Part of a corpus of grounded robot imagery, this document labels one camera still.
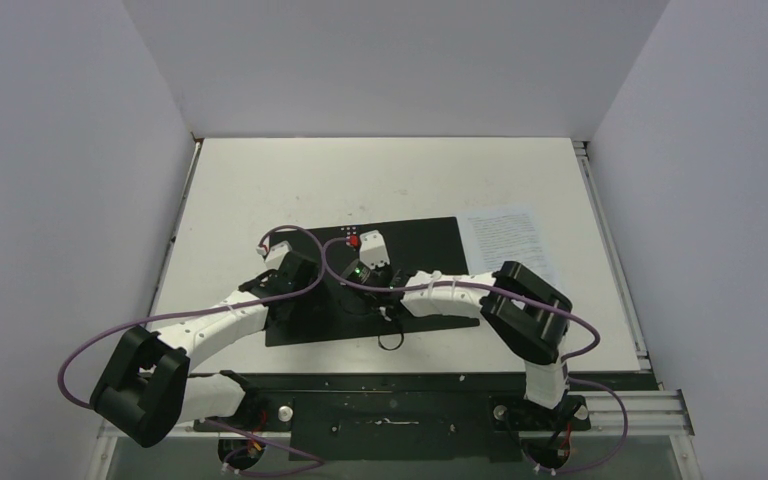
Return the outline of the cream and black file folder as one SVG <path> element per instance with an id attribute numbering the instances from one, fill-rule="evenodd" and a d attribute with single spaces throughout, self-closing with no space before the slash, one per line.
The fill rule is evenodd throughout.
<path id="1" fill-rule="evenodd" d="M 314 228 L 322 243 L 332 238 L 379 231 L 386 243 L 394 272 L 414 274 L 439 270 L 444 274 L 468 272 L 462 241 L 453 217 L 401 220 Z M 472 328 L 477 319 L 428 316 L 412 319 L 406 313 L 383 316 L 363 292 L 345 288 L 330 275 L 314 292 L 297 300 L 286 320 L 266 328 L 268 347 L 325 341 L 375 338 L 385 350 L 401 347 L 406 333 Z"/>

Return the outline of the printed white paper sheet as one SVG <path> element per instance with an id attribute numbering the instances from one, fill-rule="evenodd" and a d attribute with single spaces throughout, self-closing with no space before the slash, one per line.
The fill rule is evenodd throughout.
<path id="1" fill-rule="evenodd" d="M 462 211 L 455 219 L 470 274 L 497 271 L 505 261 L 516 261 L 550 285 L 562 285 L 541 229 L 528 207 Z"/>

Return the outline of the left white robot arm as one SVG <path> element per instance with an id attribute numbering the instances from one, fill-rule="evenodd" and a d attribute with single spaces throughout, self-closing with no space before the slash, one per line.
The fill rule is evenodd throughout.
<path id="1" fill-rule="evenodd" d="M 90 397 L 90 408 L 142 447 L 164 439 L 179 423 L 221 418 L 242 431 L 259 405 L 240 376 L 196 376 L 193 369 L 236 341 L 288 318 L 296 298 L 320 282 L 317 260 L 272 250 L 266 269 L 207 313 L 156 331 L 134 326 L 113 350 Z"/>

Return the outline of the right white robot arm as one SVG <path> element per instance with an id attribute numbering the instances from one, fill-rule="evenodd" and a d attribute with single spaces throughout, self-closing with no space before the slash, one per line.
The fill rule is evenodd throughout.
<path id="1" fill-rule="evenodd" d="M 486 321 L 524 361 L 525 414 L 537 428 L 553 427 L 565 415 L 568 389 L 563 346 L 571 302 L 537 274 L 515 261 L 495 272 L 447 275 L 402 272 L 352 261 L 341 283 L 392 320 L 457 317 Z"/>

